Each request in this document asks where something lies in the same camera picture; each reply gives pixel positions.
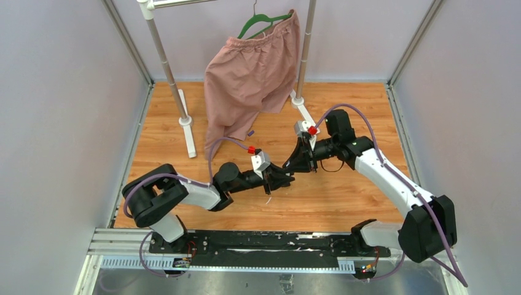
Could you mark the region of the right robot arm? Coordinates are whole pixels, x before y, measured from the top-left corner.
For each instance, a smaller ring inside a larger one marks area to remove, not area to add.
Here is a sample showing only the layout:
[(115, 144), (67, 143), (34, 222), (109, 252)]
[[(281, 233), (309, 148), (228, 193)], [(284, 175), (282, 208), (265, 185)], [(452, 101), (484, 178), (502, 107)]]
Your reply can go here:
[(316, 171), (318, 162), (335, 157), (376, 185), (404, 218), (402, 224), (368, 219), (353, 226), (354, 254), (364, 257), (381, 246), (402, 250), (420, 263), (457, 243), (455, 206), (450, 198), (423, 189), (383, 155), (375, 140), (356, 136), (343, 109), (332, 110), (324, 120), (329, 137), (319, 141), (314, 125), (305, 120), (295, 123), (297, 144), (283, 168), (291, 174), (309, 173)]

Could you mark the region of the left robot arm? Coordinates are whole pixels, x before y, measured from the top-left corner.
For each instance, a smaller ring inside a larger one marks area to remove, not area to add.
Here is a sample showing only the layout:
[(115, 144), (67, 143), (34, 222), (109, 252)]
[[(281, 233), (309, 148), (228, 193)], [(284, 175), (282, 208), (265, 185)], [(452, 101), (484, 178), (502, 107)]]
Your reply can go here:
[(123, 212), (139, 228), (150, 228), (160, 235), (174, 254), (188, 246), (187, 230), (178, 216), (170, 212), (176, 205), (195, 205), (208, 211), (221, 211), (233, 200), (233, 193), (263, 187), (267, 195), (288, 187), (295, 179), (272, 163), (256, 170), (240, 171), (235, 163), (221, 165), (210, 184), (178, 174), (171, 164), (164, 164), (122, 189)]

